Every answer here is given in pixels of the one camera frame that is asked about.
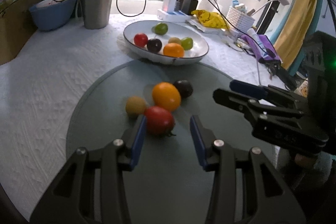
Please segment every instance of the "dark purple cherry tomato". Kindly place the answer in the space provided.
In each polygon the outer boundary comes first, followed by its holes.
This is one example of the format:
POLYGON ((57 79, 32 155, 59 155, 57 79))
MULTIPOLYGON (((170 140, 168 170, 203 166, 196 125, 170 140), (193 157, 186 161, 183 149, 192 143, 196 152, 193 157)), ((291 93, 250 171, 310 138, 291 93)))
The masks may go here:
POLYGON ((162 42, 160 39, 153 38, 148 40, 147 42, 147 49, 149 52, 158 53, 162 48, 162 42))
POLYGON ((178 80, 173 84, 179 91, 181 98, 188 98, 194 92, 193 86, 188 80, 178 80))

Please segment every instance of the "white plate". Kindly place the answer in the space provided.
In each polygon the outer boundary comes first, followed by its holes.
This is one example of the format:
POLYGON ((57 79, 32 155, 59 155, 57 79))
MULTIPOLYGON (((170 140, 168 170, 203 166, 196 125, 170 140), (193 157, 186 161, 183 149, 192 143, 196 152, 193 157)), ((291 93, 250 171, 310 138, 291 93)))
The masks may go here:
POLYGON ((136 54, 143 58, 149 59, 155 63, 165 65, 186 65, 200 61, 209 52, 209 45, 199 34, 184 26, 177 25, 171 22, 158 20, 143 20, 134 22, 128 25, 124 30, 124 37, 127 46, 136 54), (152 28, 158 23, 166 23, 168 25, 168 32, 165 35, 157 35, 152 32, 152 28), (159 53, 147 51, 147 48, 140 48, 134 44, 133 38, 137 33, 145 33, 149 39, 158 38, 162 42, 162 49, 159 53), (171 37, 178 37, 180 39, 191 37, 194 41, 193 48, 184 52, 184 57, 174 58, 163 55, 163 47, 168 44, 171 37))

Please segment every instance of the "orange cherry tomato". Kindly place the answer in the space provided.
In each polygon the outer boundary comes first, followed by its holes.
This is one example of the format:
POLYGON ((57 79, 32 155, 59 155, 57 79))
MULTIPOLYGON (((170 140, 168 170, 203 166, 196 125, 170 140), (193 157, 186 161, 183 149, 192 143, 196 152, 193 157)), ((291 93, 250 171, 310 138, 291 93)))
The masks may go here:
POLYGON ((170 57, 183 57, 184 49, 180 44, 177 43, 168 43, 163 48, 163 54, 170 57))
POLYGON ((181 104, 181 95, 176 87, 167 82, 157 84, 152 90, 155 105, 174 111, 181 104))

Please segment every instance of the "black charger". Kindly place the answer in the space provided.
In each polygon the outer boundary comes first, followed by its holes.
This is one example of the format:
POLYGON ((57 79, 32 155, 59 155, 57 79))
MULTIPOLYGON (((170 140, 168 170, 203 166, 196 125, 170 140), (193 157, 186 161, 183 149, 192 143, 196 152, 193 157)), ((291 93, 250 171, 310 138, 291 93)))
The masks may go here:
POLYGON ((181 11, 186 15, 191 15, 191 12, 196 10, 198 0, 183 0, 181 11))

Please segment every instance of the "purple pouch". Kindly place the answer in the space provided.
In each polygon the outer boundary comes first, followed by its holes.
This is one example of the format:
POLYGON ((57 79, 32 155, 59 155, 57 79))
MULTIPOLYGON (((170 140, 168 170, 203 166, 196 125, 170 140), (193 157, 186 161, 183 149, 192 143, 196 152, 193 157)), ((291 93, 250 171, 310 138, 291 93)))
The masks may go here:
POLYGON ((281 58, 275 51, 275 48, 273 47, 272 43, 268 39, 266 35, 259 34, 259 39, 262 42, 263 46, 261 47, 264 48, 263 52, 257 45, 256 43, 247 35, 243 35, 241 38, 244 39, 249 46, 251 47, 255 58, 258 60, 260 63, 269 63, 269 62, 274 62, 275 60, 279 61, 281 63, 281 58))

